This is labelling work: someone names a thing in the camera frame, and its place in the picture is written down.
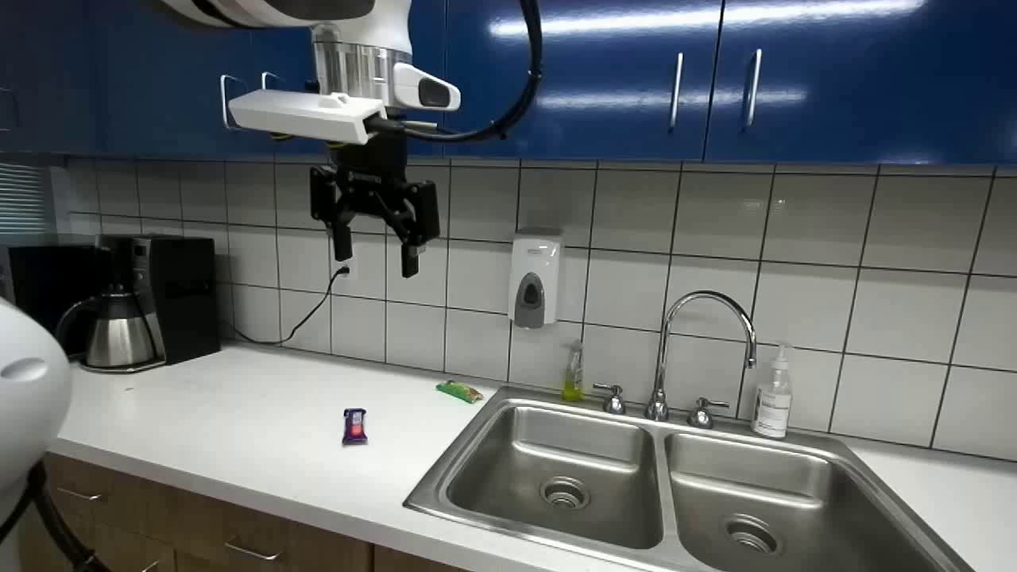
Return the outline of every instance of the blue cabinet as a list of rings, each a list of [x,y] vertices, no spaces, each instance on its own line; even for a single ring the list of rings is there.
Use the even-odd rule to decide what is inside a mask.
[[[0,0],[0,154],[99,144],[84,0]]]
[[[286,90],[314,77],[305,29],[207,29],[173,17],[157,0],[101,0],[88,10],[101,92],[101,151],[112,157],[234,157],[286,154],[268,134],[226,130],[218,72],[255,90],[259,71]]]
[[[1014,162],[1014,29],[1007,0],[728,0],[704,158]]]
[[[456,3],[451,71],[456,127],[512,106],[527,71],[513,3]],[[525,158],[702,158],[721,0],[541,0],[542,86],[504,144],[463,148]]]

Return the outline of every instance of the kettle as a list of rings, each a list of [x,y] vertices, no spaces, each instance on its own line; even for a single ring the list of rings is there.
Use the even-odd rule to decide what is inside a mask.
[[[152,324],[144,316],[132,282],[132,242],[114,240],[106,245],[112,256],[112,285],[93,298],[71,305],[57,322],[57,339],[67,347],[71,330],[84,330],[79,362],[96,371],[138,371],[157,365]]]

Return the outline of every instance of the white countertop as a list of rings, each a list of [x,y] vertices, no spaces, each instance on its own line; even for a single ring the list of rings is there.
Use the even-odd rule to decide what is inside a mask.
[[[483,406],[436,383],[242,347],[144,375],[77,371],[50,450],[459,570],[620,570],[403,510]],[[343,406],[367,410],[367,445],[343,448]],[[1017,562],[1017,465],[852,448],[973,570]]]

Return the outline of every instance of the double sink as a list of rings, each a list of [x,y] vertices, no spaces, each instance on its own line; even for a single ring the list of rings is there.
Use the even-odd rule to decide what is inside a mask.
[[[632,570],[969,566],[836,439],[757,439],[494,395],[410,510]]]

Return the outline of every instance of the dish soap bottle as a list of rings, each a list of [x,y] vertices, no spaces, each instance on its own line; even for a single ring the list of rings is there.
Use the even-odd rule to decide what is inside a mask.
[[[780,343],[773,359],[773,377],[760,389],[752,434],[769,439],[787,435],[790,420],[790,347]]]
[[[570,343],[570,365],[566,365],[566,377],[563,377],[563,401],[566,404],[580,404],[580,343]]]

